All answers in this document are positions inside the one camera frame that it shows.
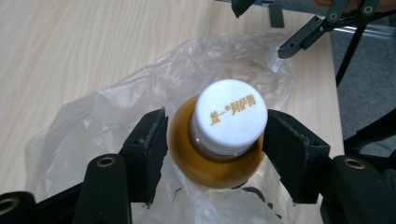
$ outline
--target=wooden table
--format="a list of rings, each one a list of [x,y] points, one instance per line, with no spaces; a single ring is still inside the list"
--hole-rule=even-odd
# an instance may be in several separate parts
[[[312,15],[268,9],[237,19],[213,0],[0,2],[0,194],[24,190],[24,147],[60,107],[99,91],[195,37],[221,33],[292,36]],[[297,88],[287,113],[343,153],[330,36],[292,59]]]

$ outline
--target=metal screw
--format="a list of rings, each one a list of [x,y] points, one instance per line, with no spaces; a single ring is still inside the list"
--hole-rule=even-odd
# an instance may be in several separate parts
[[[20,200],[15,197],[0,201],[0,216],[14,209],[19,203]]]
[[[372,13],[373,12],[373,8],[372,7],[365,7],[363,11],[364,11],[364,13],[367,13],[367,14],[368,13]]]
[[[112,157],[104,157],[101,160],[99,160],[96,165],[98,165],[99,167],[107,167],[110,166],[112,164],[114,164],[116,162],[115,158]]]
[[[337,13],[334,12],[334,13],[330,14],[330,19],[332,19],[332,21],[334,21],[337,18],[338,18]]]
[[[361,163],[360,161],[352,160],[352,159],[344,159],[344,163],[348,165],[349,167],[352,167],[354,169],[362,170],[366,166]]]

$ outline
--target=bottle neck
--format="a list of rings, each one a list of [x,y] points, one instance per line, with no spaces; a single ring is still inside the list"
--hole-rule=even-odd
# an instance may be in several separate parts
[[[189,118],[189,138],[191,139],[191,142],[194,146],[194,148],[203,156],[210,160],[214,161],[233,161],[236,160],[238,157],[242,156],[246,152],[248,152],[252,146],[248,147],[244,151],[240,153],[236,153],[233,155],[221,155],[219,153],[214,152],[210,148],[207,148],[203,146],[200,142],[199,136],[196,134],[193,128],[193,113],[191,113],[190,118]]]

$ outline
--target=bottle label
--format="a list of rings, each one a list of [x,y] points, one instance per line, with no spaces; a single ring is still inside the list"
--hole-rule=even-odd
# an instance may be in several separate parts
[[[256,104],[256,100],[254,99],[253,94],[247,95],[244,98],[232,102],[229,105],[224,106],[225,111],[218,112],[217,110],[210,113],[210,118],[212,119],[212,123],[210,125],[216,125],[221,122],[220,116],[225,113],[231,112],[232,115],[236,113],[243,112],[247,107],[254,106]]]

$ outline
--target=amber liquid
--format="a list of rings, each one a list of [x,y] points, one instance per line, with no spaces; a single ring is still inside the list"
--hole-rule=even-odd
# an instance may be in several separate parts
[[[198,96],[192,97],[175,114],[169,127],[168,146],[172,157],[192,182],[212,189],[230,189],[244,184],[256,172],[264,153],[263,135],[244,154],[228,159],[210,157],[196,148],[191,136],[191,116]]]

